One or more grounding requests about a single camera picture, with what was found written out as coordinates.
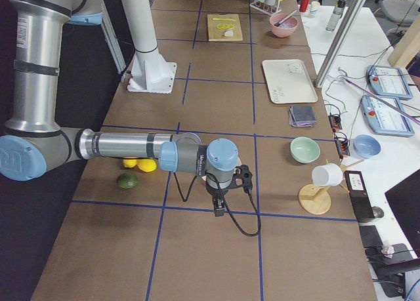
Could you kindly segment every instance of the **white plate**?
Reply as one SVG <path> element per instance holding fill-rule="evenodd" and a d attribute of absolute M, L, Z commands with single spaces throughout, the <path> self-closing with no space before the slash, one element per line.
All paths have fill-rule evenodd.
<path fill-rule="evenodd" d="M 275 104 L 313 103 L 315 88 L 302 60 L 263 60 L 270 99 Z"/>

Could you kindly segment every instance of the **yellow lemon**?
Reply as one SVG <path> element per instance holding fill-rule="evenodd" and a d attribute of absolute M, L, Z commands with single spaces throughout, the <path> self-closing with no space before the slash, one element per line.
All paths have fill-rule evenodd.
<path fill-rule="evenodd" d="M 123 159 L 123 165 L 125 168 L 133 168 L 137 164 L 137 159 Z"/>
<path fill-rule="evenodd" d="M 137 160 L 137 166 L 141 171 L 152 172 L 156 170 L 156 162 L 153 159 Z"/>

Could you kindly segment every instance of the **wooden cutting board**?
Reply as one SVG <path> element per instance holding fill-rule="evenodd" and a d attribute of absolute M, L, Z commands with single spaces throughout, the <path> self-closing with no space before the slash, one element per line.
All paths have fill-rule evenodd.
<path fill-rule="evenodd" d="M 218 29 L 218 25 L 233 26 L 233 36 L 225 36 L 226 29 Z M 238 14 L 208 14 L 207 29 L 209 41 L 242 41 L 242 30 Z"/>

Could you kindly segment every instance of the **lemon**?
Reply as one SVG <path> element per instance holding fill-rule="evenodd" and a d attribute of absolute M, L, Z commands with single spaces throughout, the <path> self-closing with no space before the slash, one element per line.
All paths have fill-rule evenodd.
<path fill-rule="evenodd" d="M 153 159 L 140 159 L 137 160 L 138 168 L 143 172 L 152 172 L 156 170 L 156 161 Z"/>
<path fill-rule="evenodd" d="M 123 159 L 123 165 L 125 168 L 134 168 L 137 165 L 137 159 Z"/>
<path fill-rule="evenodd" d="M 117 178 L 117 185 L 119 188 L 128 190 L 138 184 L 137 176 L 133 173 L 123 173 Z"/>

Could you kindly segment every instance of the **green lime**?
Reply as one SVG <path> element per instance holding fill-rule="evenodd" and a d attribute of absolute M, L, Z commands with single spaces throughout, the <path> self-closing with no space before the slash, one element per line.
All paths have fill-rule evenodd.
<path fill-rule="evenodd" d="M 123 189 L 133 188 L 137 185 L 137 176 L 133 173 L 123 173 L 117 178 L 117 185 Z"/>

